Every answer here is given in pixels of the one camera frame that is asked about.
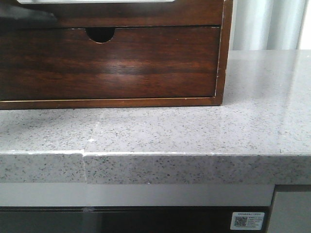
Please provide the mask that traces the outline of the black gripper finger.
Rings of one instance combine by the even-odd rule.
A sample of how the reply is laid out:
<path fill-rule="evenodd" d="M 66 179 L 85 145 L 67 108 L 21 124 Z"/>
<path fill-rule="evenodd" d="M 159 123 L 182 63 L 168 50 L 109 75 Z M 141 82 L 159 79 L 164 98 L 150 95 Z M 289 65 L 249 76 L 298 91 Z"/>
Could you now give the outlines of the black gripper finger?
<path fill-rule="evenodd" d="M 53 13 L 26 9 L 19 6 L 14 6 L 10 4 L 0 5 L 0 20 L 8 22 L 56 22 L 57 18 Z"/>

